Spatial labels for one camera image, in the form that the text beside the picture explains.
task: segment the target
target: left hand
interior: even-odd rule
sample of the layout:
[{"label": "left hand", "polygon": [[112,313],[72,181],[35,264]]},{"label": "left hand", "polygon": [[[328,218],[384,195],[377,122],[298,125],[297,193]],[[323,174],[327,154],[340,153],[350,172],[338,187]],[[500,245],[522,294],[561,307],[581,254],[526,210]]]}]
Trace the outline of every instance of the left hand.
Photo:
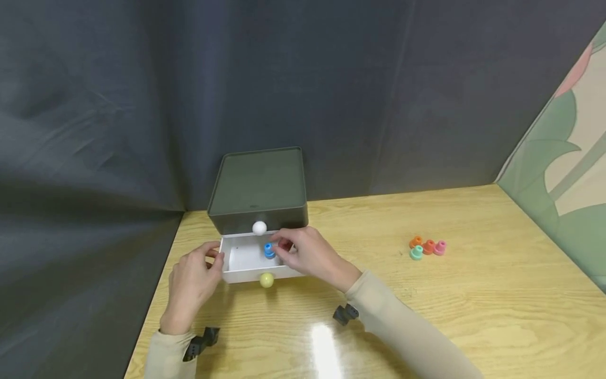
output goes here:
[{"label": "left hand", "polygon": [[[215,250],[219,241],[205,242],[185,254],[168,278],[168,306],[160,319],[160,333],[187,333],[200,307],[211,297],[223,274],[224,253]],[[213,257],[214,263],[206,262]]]}]

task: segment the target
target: drawer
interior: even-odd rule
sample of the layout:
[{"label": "drawer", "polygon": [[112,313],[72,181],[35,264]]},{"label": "drawer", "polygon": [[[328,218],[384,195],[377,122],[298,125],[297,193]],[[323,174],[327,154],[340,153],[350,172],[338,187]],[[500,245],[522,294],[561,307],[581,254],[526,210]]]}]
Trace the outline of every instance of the drawer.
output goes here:
[{"label": "drawer", "polygon": [[274,233],[275,231],[262,235],[224,235],[219,250],[225,253],[223,280],[228,283],[259,281],[261,275],[266,272],[271,273],[275,279],[303,276],[286,266],[277,255],[271,259],[265,257],[264,246],[269,243],[269,238]]}]

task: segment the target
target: wooden table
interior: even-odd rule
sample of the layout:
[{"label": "wooden table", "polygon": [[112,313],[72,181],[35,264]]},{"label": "wooden table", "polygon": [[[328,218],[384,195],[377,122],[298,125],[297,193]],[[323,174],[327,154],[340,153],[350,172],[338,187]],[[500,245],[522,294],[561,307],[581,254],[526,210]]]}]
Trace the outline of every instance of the wooden table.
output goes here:
[{"label": "wooden table", "polygon": [[[496,185],[309,203],[310,224],[381,277],[452,339],[487,378],[606,378],[606,297]],[[408,241],[445,240],[413,261]],[[142,378],[179,257],[219,235],[186,213],[126,378]],[[198,378],[397,378],[400,362],[358,321],[332,320],[343,296],[314,278],[221,285],[195,322],[220,326]]]}]

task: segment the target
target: right hand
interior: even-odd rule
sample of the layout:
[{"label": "right hand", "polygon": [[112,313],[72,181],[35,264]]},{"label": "right hand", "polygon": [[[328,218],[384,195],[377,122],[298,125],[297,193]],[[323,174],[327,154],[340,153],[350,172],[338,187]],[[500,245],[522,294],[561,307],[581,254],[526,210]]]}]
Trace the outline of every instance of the right hand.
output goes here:
[{"label": "right hand", "polygon": [[[345,293],[362,275],[358,268],[344,260],[311,226],[301,229],[280,229],[270,237],[278,242],[273,251],[291,269],[324,280]],[[292,245],[296,252],[289,252]]]}]

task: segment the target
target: yellow ball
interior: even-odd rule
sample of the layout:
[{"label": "yellow ball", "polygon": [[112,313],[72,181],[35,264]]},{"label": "yellow ball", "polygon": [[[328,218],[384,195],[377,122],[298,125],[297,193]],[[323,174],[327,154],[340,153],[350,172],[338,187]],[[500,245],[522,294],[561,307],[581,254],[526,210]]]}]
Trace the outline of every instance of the yellow ball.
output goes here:
[{"label": "yellow ball", "polygon": [[259,280],[259,282],[261,283],[261,287],[263,288],[271,287],[273,285],[273,274],[271,272],[266,272],[262,274],[261,280]]}]

